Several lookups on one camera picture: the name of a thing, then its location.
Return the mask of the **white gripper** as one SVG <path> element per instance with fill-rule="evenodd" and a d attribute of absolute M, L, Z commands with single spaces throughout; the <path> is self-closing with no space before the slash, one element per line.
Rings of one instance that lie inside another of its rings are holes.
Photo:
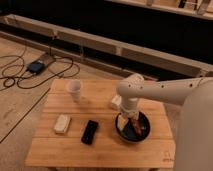
<path fill-rule="evenodd" d="M 120 104 L 120 111 L 122 115 L 118 116 L 117 127 L 120 131 L 124 129 L 128 123 L 127 118 L 134 120 L 139 119 L 139 110 L 138 110 L 138 98 L 123 98 Z"/>

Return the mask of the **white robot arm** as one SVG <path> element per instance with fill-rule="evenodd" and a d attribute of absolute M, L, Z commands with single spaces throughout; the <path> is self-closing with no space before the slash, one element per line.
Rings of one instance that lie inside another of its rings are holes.
<path fill-rule="evenodd" d="M 133 74 L 116 90 L 126 115 L 136 109 L 131 98 L 181 105 L 173 171 L 213 171 L 213 77 L 152 82 Z"/>

